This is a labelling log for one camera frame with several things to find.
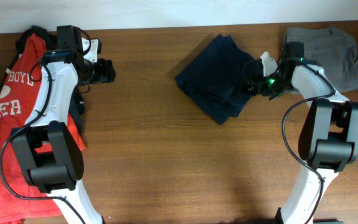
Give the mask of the dark teal shorts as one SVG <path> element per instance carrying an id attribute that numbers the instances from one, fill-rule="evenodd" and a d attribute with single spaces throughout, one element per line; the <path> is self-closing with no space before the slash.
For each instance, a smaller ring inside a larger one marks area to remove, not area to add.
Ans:
<path id="1" fill-rule="evenodd" d="M 262 74 L 257 59 L 219 34 L 176 77 L 180 90 L 218 124 L 238 117 L 251 96 L 247 81 Z"/>

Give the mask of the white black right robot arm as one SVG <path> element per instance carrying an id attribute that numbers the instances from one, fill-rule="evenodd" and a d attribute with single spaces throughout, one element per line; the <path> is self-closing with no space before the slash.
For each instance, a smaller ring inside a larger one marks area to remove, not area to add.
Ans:
<path id="1" fill-rule="evenodd" d="M 358 102 L 338 92 L 317 62 L 305 59 L 301 42 L 285 44 L 280 61 L 264 52 L 256 62 L 262 73 L 247 80 L 248 93 L 274 99 L 295 90 L 303 97 L 282 119 L 283 142 L 300 163 L 300 171 L 273 221 L 311 224 L 331 182 L 358 157 Z M 303 104 L 309 111 L 295 153 L 287 139 L 286 122 L 290 113 Z"/>

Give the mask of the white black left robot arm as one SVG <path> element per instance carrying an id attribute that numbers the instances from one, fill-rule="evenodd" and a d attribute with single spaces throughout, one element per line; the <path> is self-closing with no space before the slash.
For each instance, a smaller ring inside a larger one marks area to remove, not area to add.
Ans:
<path id="1" fill-rule="evenodd" d="M 11 145 L 29 186 L 53 200 L 68 223 L 104 223 L 83 185 L 84 161 L 68 130 L 68 112 L 77 85 L 111 83 L 111 60 L 98 58 L 102 43 L 79 27 L 57 27 L 57 43 L 37 65 L 42 75 L 34 108 L 21 128 L 5 142 Z"/>

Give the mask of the black garment with white trim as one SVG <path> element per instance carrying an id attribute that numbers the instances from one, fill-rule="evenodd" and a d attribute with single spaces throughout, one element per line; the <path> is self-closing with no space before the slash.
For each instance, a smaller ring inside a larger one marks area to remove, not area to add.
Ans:
<path id="1" fill-rule="evenodd" d="M 55 45 L 57 44 L 57 36 L 53 34 L 49 34 L 47 29 L 44 29 L 40 26 L 31 26 L 30 29 L 27 29 L 20 37 L 19 40 L 16 41 L 16 50 L 17 53 L 15 54 L 13 60 L 8 66 L 8 69 L 12 69 L 14 64 L 18 61 L 19 55 L 24 52 L 25 44 L 27 39 L 32 35 L 37 34 L 41 39 L 43 39 L 46 43 L 46 48 L 48 50 L 53 50 Z M 6 81 L 9 72 L 6 72 L 0 81 L 0 93 L 2 90 L 2 86 Z M 73 121 L 75 123 L 75 127 L 78 129 L 79 132 L 83 130 L 83 122 L 80 116 L 85 112 L 85 105 L 83 103 L 83 97 L 79 92 L 79 89 L 76 87 L 73 90 L 73 94 L 70 98 L 70 107 L 69 107 L 69 115 L 73 117 Z"/>

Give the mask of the folded grey garment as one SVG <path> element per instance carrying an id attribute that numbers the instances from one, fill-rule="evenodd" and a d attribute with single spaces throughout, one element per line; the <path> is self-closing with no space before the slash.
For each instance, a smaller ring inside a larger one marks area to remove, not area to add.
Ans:
<path id="1" fill-rule="evenodd" d="M 284 43 L 288 42 L 303 43 L 306 59 L 322 66 L 339 92 L 358 90 L 358 51 L 353 36 L 336 27 L 290 27 L 284 37 Z"/>

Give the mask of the red printed t-shirt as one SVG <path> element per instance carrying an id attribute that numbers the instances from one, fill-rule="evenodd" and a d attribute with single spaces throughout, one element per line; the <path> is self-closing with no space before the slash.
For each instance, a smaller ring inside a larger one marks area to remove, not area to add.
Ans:
<path id="1" fill-rule="evenodd" d="M 21 37 L 18 54 L 0 84 L 0 151 L 11 129 L 24 125 L 36 101 L 40 85 L 33 81 L 41 74 L 37 61 L 49 50 L 50 38 L 30 32 Z M 25 218 L 60 216 L 51 201 L 21 200 L 11 195 L 0 176 L 0 223 L 23 223 Z"/>

